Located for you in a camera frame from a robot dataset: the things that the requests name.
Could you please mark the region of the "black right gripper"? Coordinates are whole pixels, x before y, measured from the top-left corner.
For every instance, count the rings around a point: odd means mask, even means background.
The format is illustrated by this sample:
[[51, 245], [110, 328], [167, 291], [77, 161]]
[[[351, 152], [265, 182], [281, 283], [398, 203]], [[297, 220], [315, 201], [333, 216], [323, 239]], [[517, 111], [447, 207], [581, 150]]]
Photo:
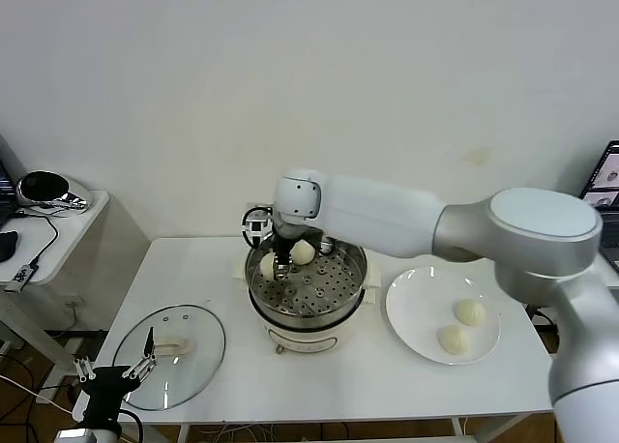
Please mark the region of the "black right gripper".
[[303, 227], [284, 221], [274, 221], [273, 231], [273, 250], [277, 258], [277, 262], [273, 264], [273, 278], [275, 281], [282, 281], [293, 268], [291, 251], [302, 239]]

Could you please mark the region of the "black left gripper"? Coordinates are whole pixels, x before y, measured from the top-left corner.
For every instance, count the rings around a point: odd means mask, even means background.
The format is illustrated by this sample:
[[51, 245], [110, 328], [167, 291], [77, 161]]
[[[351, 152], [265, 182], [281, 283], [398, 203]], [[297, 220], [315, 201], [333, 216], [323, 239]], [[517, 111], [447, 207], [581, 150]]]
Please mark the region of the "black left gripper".
[[132, 366], [93, 369], [88, 358], [74, 358], [74, 367], [89, 397], [80, 424], [83, 427], [119, 427], [118, 416], [124, 396], [138, 388], [157, 364], [154, 328], [151, 327], [141, 357]]

